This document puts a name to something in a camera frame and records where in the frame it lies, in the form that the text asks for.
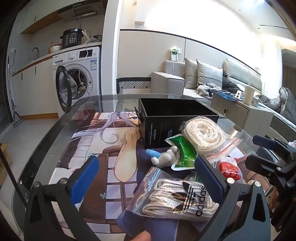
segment electric pressure cooker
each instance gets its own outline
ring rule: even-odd
[[[60,37],[62,40],[62,49],[70,48],[81,44],[81,38],[83,37],[82,29],[71,28],[63,33]]]

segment white cup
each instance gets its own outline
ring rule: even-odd
[[[255,92],[255,88],[249,85],[246,85],[244,88],[244,99],[243,103],[246,105],[250,105],[253,99],[253,95]]]

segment kitchen faucet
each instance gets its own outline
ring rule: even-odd
[[[34,51],[34,49],[37,49],[37,58],[39,58],[39,49],[38,49],[37,47],[34,47],[34,48],[32,49],[32,52]]]

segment metal screw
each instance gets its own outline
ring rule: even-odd
[[[259,181],[255,181],[255,186],[257,186],[257,187],[261,187],[261,182],[259,182]]]
[[[68,179],[65,178],[65,177],[63,177],[63,178],[61,178],[61,179],[59,180],[59,183],[60,183],[60,184],[66,184],[67,182],[68,182]]]
[[[33,187],[35,187],[35,188],[37,188],[37,187],[39,187],[40,186],[40,182],[35,182],[34,184],[33,184]]]
[[[229,177],[229,178],[227,178],[227,182],[229,183],[229,184],[234,184],[234,179],[232,178],[232,177]]]

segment drawer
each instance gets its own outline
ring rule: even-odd
[[[224,115],[224,111],[226,111],[224,116],[240,128],[243,128],[244,122],[247,118],[248,109],[217,94],[213,95],[212,108],[222,115]]]

